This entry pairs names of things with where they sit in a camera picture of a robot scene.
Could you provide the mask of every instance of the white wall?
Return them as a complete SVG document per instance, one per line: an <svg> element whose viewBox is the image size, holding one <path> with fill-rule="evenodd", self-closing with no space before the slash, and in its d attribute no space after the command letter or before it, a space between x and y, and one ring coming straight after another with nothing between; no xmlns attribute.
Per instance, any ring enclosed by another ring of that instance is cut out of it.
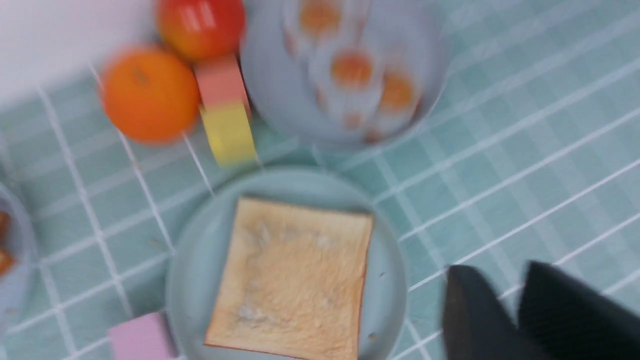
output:
<svg viewBox="0 0 640 360"><path fill-rule="evenodd" d="M153 32L152 0L0 0L0 106Z"/></svg>

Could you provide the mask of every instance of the tile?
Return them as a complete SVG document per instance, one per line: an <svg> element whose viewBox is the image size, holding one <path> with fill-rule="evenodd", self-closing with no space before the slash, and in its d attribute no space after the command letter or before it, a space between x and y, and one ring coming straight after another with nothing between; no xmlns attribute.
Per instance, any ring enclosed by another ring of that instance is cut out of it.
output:
<svg viewBox="0 0 640 360"><path fill-rule="evenodd" d="M474 197L500 183L489 159L481 152L459 161L453 166L467 195Z"/></svg>
<svg viewBox="0 0 640 360"><path fill-rule="evenodd" d="M180 233L187 221L196 213L200 206L210 198L211 194L209 194L209 191L202 190L194 197L160 212L160 216L163 219L164 226L166 227L167 233L169 233L173 246L178 246Z"/></svg>
<svg viewBox="0 0 640 360"><path fill-rule="evenodd" d="M383 151L383 156L401 183L433 166L418 138Z"/></svg>
<svg viewBox="0 0 640 360"><path fill-rule="evenodd" d="M592 194L598 199L599 205L607 216L616 224L638 213L638 208L629 200L629 196L617 181L609 181L599 186L593 190Z"/></svg>
<svg viewBox="0 0 640 360"><path fill-rule="evenodd" d="M106 243L120 274L169 251L154 217L110 236Z"/></svg>
<svg viewBox="0 0 640 360"><path fill-rule="evenodd" d="M461 118L455 118L431 130L433 138L448 156L453 156L476 143L475 138Z"/></svg>
<svg viewBox="0 0 640 360"><path fill-rule="evenodd" d="M449 186L438 174L429 176L407 188L404 194L423 222L441 215L458 204Z"/></svg>
<svg viewBox="0 0 640 360"><path fill-rule="evenodd" d="M34 317L42 315L51 309L49 293L47 293L47 288L45 287L44 280L42 279L42 273L40 271L35 271L33 273L33 278L33 287L29 292L24 310L22 311L22 314L20 314L17 323L33 319Z"/></svg>
<svg viewBox="0 0 640 360"><path fill-rule="evenodd" d="M74 146L102 133L118 134L107 115L100 109L80 114L63 122L61 127L69 146Z"/></svg>
<svg viewBox="0 0 640 360"><path fill-rule="evenodd" d="M374 160L367 160L345 171L342 176L363 188L371 197L376 197L389 188L387 180Z"/></svg>
<svg viewBox="0 0 640 360"><path fill-rule="evenodd" d="M427 343L426 350L431 360L447 360L447 352L443 342L443 337L440 335Z"/></svg>
<svg viewBox="0 0 640 360"><path fill-rule="evenodd" d="M604 291L625 277L618 265L619 260L611 256L607 250L606 241L597 243L573 259L580 267L587 283L598 292Z"/></svg>
<svg viewBox="0 0 640 360"><path fill-rule="evenodd" d="M76 158L76 168L85 187L103 180L117 172L131 168L129 155L120 142L98 152Z"/></svg>
<svg viewBox="0 0 640 360"><path fill-rule="evenodd" d="M58 322L53 316L38 322L37 326L7 334L3 345L11 360L62 360L69 355Z"/></svg>
<svg viewBox="0 0 640 360"><path fill-rule="evenodd" d="M411 333L409 333L409 329L407 328L406 325L403 325L402 330L400 332L400 337L398 337L396 347L392 353L392 357L397 356L401 352L405 351L406 349L414 345L415 345L415 341L413 340Z"/></svg>
<svg viewBox="0 0 640 360"><path fill-rule="evenodd" d="M20 187L25 205L32 212L77 193L73 177L67 167L53 170L33 180L24 181Z"/></svg>
<svg viewBox="0 0 640 360"><path fill-rule="evenodd" d="M480 105L479 109L494 133L518 122L513 111L511 111L511 106L501 97L487 101Z"/></svg>
<svg viewBox="0 0 640 360"><path fill-rule="evenodd" d="M156 203L162 202L181 190L204 183L204 178L191 156L145 171L144 177Z"/></svg>
<svg viewBox="0 0 640 360"><path fill-rule="evenodd" d="M519 274L524 274L530 261L554 262L553 255L532 227L506 238L499 247Z"/></svg>
<svg viewBox="0 0 640 360"><path fill-rule="evenodd" d="M149 208L138 179L94 195L90 202L103 229Z"/></svg>
<svg viewBox="0 0 640 360"><path fill-rule="evenodd" d="M568 204L547 218L569 251L577 249L596 237L595 231L575 204Z"/></svg>
<svg viewBox="0 0 640 360"><path fill-rule="evenodd" d="M40 100L40 96L33 96L19 100L11 107L0 108L0 129L3 131L13 129L25 121L47 118L47 110Z"/></svg>
<svg viewBox="0 0 640 360"><path fill-rule="evenodd" d="M523 182L529 187L542 211L549 210L570 197L569 191L548 167L532 172L524 177Z"/></svg>
<svg viewBox="0 0 640 360"><path fill-rule="evenodd" d="M463 211L452 214L427 229L436 250L450 265L480 249L484 243Z"/></svg>
<svg viewBox="0 0 640 360"><path fill-rule="evenodd" d="M94 235L80 200L59 213L33 222L39 255L49 256Z"/></svg>
<svg viewBox="0 0 640 360"><path fill-rule="evenodd" d="M513 274L504 273L490 249L470 258L463 265L478 269L498 296L516 285L511 284L508 280L508 276L513 276Z"/></svg>
<svg viewBox="0 0 640 360"><path fill-rule="evenodd" d="M111 345L109 343L99 346L82 355L79 360L112 360Z"/></svg>
<svg viewBox="0 0 640 360"><path fill-rule="evenodd" d="M164 280L168 265L168 260L163 261L122 283L134 317L155 313L164 308Z"/></svg>
<svg viewBox="0 0 640 360"><path fill-rule="evenodd" d="M111 279L97 244L53 263L50 269L63 302Z"/></svg>
<svg viewBox="0 0 640 360"><path fill-rule="evenodd" d="M77 348L107 336L107 330L128 319L115 288L110 287L65 310Z"/></svg>
<svg viewBox="0 0 640 360"><path fill-rule="evenodd" d="M406 234L413 229L413 225L404 212L402 205L400 205L397 195L387 197L380 201L378 207L384 212L387 219L391 221L398 236Z"/></svg>
<svg viewBox="0 0 640 360"><path fill-rule="evenodd" d="M53 130L47 125L47 130L31 136L19 143L9 143L9 154L11 156L13 167L20 170L34 163L45 160L53 154L62 152L58 138Z"/></svg>
<svg viewBox="0 0 640 360"><path fill-rule="evenodd" d="M400 244L400 249L409 268L409 283L418 282L438 272L438 266L433 262L427 248L417 235L406 239Z"/></svg>
<svg viewBox="0 0 640 360"><path fill-rule="evenodd" d="M409 292L409 320L423 339L440 329L444 286L442 275Z"/></svg>
<svg viewBox="0 0 640 360"><path fill-rule="evenodd" d="M500 145L509 156L517 172L523 171L542 161L538 147L526 132L519 132L503 140Z"/></svg>
<svg viewBox="0 0 640 360"><path fill-rule="evenodd" d="M525 218L520 205L508 189L499 190L476 203L489 228L496 238L524 224Z"/></svg>
<svg viewBox="0 0 640 360"><path fill-rule="evenodd" d="M277 157L269 161L267 164L269 167L286 167L286 166L304 166L304 167L316 167L318 162L313 153L309 149L301 148L293 150L288 154Z"/></svg>

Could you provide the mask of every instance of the pink sponge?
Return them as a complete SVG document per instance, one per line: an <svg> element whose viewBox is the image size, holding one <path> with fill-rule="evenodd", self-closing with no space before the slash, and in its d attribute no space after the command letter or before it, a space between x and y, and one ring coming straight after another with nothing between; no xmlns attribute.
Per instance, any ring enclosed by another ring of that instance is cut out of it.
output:
<svg viewBox="0 0 640 360"><path fill-rule="evenodd" d="M109 330L109 337L115 360L168 360L175 357L166 320L159 313L122 323Z"/></svg>

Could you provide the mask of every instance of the toast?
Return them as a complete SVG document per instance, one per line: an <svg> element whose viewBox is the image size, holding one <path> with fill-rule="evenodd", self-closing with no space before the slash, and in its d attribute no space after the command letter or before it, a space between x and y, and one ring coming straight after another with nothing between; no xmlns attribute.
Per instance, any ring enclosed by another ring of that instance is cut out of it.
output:
<svg viewBox="0 0 640 360"><path fill-rule="evenodd" d="M238 201L204 345L306 360L357 360L374 219Z"/></svg>

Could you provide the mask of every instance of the tiled floor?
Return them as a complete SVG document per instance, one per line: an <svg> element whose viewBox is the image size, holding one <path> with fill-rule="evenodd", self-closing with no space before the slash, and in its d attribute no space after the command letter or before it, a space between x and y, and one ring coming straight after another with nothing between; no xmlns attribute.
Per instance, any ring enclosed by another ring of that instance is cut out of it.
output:
<svg viewBox="0 0 640 360"><path fill-rule="evenodd" d="M428 127L327 154L253 122L259 161L219 168L201 129L128 142L86 69L0 109L3 180L23 198L40 266L0 359L109 358L106 329L164 308L184 222L238 176L320 166L395 225L410 313L394 359L441 360L446 264L478 266L509 309L526 261L555 263L640 311L640 3L441 0L452 63Z"/></svg>

